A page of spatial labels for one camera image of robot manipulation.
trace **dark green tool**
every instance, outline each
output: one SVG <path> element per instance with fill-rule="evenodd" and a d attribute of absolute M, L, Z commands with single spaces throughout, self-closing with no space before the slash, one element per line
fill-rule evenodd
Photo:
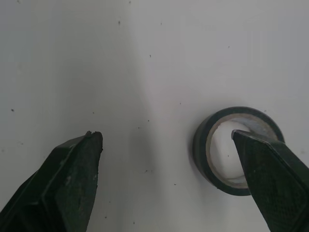
<path fill-rule="evenodd" d="M 85 232 L 93 208 L 102 134 L 57 146 L 0 213 L 0 232 Z"/>

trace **roll of tape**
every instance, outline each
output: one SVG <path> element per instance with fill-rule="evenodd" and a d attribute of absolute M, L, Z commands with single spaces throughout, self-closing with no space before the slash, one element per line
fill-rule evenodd
<path fill-rule="evenodd" d="M 193 139 L 193 158 L 202 175 L 218 189 L 231 195 L 247 196 L 250 191 L 245 181 L 234 182 L 223 178 L 211 161 L 211 140 L 217 128 L 226 121 L 246 126 L 250 131 L 284 142 L 277 124 L 266 114 L 249 107 L 230 107 L 218 111 L 205 119 L 198 127 Z"/>

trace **white surface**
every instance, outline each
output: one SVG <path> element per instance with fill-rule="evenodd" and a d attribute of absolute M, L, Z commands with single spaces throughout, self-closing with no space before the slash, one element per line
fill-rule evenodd
<path fill-rule="evenodd" d="M 217 172 L 225 179 L 244 176 L 237 149 L 231 136 L 233 130 L 250 131 L 243 124 L 226 121 L 218 126 L 211 140 L 211 161 Z"/>
<path fill-rule="evenodd" d="M 105 147 L 88 232 L 268 231 L 250 196 L 201 176 L 190 142 L 209 114 L 250 106 L 309 164 L 308 10 L 307 0 L 0 1 L 0 208 L 56 145 L 91 130 Z"/>

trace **dust speck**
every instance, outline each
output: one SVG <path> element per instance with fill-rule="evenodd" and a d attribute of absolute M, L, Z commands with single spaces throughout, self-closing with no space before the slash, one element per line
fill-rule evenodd
<path fill-rule="evenodd" d="M 68 176 L 67 181 L 66 181 L 66 186 L 70 183 L 70 181 L 71 181 L 71 176 Z"/>

